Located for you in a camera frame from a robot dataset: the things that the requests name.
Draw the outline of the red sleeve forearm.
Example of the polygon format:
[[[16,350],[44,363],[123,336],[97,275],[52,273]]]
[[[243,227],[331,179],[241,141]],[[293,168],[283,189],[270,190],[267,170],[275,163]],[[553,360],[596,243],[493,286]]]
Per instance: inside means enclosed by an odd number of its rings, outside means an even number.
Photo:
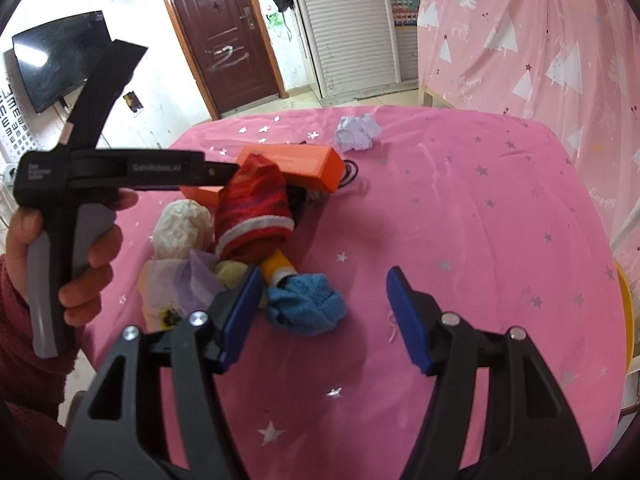
[[[76,347],[52,359],[35,355],[28,307],[2,264],[1,400],[27,448],[52,468],[58,466],[66,439],[58,412],[77,355]]]

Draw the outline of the person's left hand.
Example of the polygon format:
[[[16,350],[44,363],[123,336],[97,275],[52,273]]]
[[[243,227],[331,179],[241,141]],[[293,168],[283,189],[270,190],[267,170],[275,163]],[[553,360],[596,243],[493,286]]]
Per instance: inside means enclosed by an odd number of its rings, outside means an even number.
[[[112,234],[117,208],[74,205],[67,212],[21,212],[11,221],[6,262],[28,301],[34,334],[63,337],[99,313],[122,239]]]

